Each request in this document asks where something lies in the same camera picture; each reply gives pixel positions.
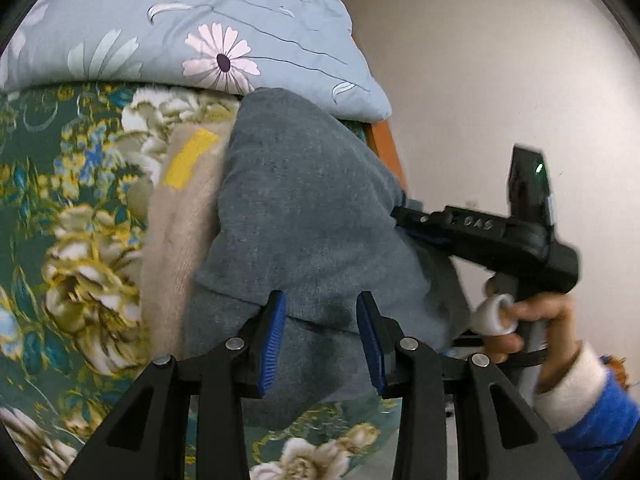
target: white ring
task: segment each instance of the white ring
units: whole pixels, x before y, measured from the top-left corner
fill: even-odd
[[[473,332],[482,336],[507,335],[515,332],[518,322],[505,328],[500,321],[500,309],[511,308],[514,300],[511,294],[496,294],[484,300],[480,306],[471,313],[470,328]]]

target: white cuff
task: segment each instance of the white cuff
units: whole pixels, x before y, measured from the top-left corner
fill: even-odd
[[[606,366],[584,343],[569,373],[553,390],[536,395],[534,407],[553,433],[568,430],[595,406],[606,381]]]

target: hand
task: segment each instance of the hand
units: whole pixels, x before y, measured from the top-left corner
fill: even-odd
[[[492,280],[486,284],[486,293],[496,293]],[[582,344],[575,338],[574,298],[545,292],[516,303],[509,310],[501,310],[500,319],[505,327],[514,320],[548,320],[547,356],[540,370],[538,392],[548,392],[556,387],[574,365],[582,349]],[[484,352],[496,363],[505,361],[509,354],[519,352],[523,346],[524,341],[516,333],[484,338]]]

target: yellow patch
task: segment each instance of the yellow patch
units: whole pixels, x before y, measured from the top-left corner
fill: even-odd
[[[5,164],[0,166],[0,184],[4,184],[11,178],[11,169]]]
[[[162,183],[175,189],[183,189],[191,179],[193,165],[200,155],[218,142],[218,139],[219,137],[209,130],[204,128],[197,130],[174,156]]]
[[[70,86],[58,88],[58,101],[68,101],[74,96],[74,90]]]

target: gray cloth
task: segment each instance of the gray cloth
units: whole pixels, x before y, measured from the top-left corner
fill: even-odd
[[[316,402],[372,391],[355,306],[371,290],[407,335],[447,347],[468,307],[455,270],[415,247],[390,213],[395,176],[347,128],[281,89],[242,101],[228,148],[220,234],[195,276],[186,354],[233,336],[274,289],[288,297],[278,375],[245,422],[277,430]]]

